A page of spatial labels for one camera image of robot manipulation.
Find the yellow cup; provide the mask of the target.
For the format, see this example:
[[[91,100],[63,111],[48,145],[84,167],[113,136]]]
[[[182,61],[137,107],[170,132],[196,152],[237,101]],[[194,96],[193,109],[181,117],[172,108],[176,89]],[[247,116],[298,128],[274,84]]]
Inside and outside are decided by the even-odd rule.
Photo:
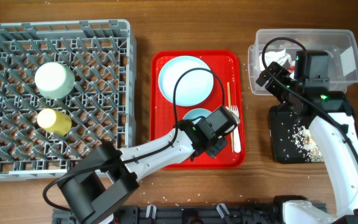
[[[37,115],[38,125],[48,133],[66,135],[71,129],[71,118],[53,109],[44,109]]]

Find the large white plate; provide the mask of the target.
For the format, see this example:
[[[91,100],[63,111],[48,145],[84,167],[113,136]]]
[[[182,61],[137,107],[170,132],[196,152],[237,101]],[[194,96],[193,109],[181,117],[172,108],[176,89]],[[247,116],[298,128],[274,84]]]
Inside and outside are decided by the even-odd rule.
[[[192,68],[205,68],[208,65],[192,56],[179,56],[169,60],[160,70],[158,87],[162,95],[173,102],[173,91],[179,77]],[[207,71],[195,70],[186,74],[179,82],[176,91],[177,106],[194,106],[209,96],[213,89],[214,77]]]

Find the light blue food bowl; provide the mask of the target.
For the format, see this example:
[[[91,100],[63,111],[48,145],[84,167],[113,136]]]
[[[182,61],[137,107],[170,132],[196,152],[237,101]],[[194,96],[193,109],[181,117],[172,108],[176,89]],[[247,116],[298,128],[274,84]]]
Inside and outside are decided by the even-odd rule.
[[[72,91],[74,83],[74,73],[57,62],[45,63],[35,73],[35,84],[40,94],[51,100],[67,96]]]

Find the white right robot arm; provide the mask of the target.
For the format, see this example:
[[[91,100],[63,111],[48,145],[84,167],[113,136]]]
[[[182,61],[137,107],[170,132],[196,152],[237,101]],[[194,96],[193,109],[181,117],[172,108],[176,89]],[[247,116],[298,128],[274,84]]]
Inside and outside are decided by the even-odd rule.
[[[269,111],[270,137],[278,162],[306,158],[303,138],[295,137],[295,123],[310,132],[329,174],[336,200],[335,217],[301,196],[277,196],[280,223],[358,223],[358,136],[354,112],[341,91],[329,91],[328,66],[299,63],[295,78],[272,62],[257,79],[280,104]]]

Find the wooden chopstick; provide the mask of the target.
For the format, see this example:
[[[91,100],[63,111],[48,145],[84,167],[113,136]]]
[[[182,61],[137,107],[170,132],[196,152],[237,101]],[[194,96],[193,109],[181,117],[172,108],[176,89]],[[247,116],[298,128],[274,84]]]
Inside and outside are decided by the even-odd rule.
[[[227,103],[228,108],[231,110],[231,89],[230,89],[230,82],[227,82]],[[230,140],[231,140],[231,152],[234,153],[234,139],[233,133],[230,133]]]

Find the white napkin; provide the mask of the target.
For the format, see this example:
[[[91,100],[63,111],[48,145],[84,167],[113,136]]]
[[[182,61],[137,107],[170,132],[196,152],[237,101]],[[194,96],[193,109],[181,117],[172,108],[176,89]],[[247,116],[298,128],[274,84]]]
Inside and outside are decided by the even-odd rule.
[[[277,62],[280,66],[284,68],[290,68],[295,65],[295,61],[285,49],[278,52],[266,52],[264,59],[266,66],[269,66],[272,62]]]

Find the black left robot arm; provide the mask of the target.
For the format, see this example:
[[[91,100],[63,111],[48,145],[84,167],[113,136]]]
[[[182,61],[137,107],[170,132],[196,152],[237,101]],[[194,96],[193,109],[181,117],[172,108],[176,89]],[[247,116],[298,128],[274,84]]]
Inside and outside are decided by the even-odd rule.
[[[103,143],[54,183],[80,223],[101,223],[139,188],[148,175],[190,157],[215,157],[237,121],[220,115],[181,120],[166,135],[140,146],[115,149]]]

